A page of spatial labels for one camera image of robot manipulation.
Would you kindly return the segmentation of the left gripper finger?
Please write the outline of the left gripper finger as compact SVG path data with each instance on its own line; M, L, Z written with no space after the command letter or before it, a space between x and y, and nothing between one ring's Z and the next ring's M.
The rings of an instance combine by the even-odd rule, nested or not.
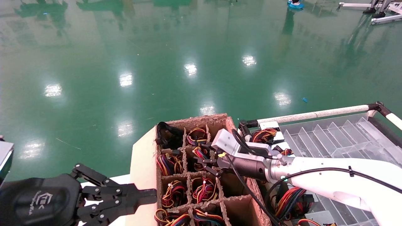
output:
M138 189L135 183L119 184L111 178L95 171L82 163L78 163L72 169L72 178L75 179L72 186L72 198L156 198L156 189ZM81 188L76 181L78 178L85 179L94 186Z
M154 204L156 201L156 196L118 197L81 207L77 209L77 217L85 226L109 226L119 217L135 214L139 206Z

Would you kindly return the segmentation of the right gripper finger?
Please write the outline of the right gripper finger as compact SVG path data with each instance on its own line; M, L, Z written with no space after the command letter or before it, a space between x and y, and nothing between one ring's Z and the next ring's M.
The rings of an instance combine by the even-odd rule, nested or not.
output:
M201 144L201 148L202 148L203 150L207 150L207 151L208 151L209 156L210 156L210 159L216 159L216 158L218 158L218 154L219 154L220 152L217 151L217 149L212 146L212 143L204 143L204 144Z
M222 175L222 170L218 166L218 162L216 159L203 159L200 157L194 157L194 160L197 164L202 166L206 172L212 174L213 176L220 178Z

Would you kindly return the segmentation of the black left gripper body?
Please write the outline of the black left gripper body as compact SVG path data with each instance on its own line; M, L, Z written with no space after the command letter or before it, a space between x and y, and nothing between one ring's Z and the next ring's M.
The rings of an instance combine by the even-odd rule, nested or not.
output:
M1 187L2 226L75 226L81 184L70 174L29 178Z

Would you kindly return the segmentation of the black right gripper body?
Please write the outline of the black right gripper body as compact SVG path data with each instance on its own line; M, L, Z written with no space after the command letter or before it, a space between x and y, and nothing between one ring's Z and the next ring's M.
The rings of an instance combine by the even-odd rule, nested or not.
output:
M247 155L246 158L225 155L217 157L217 167L226 173L237 173L241 176L268 182L268 167L270 155Z

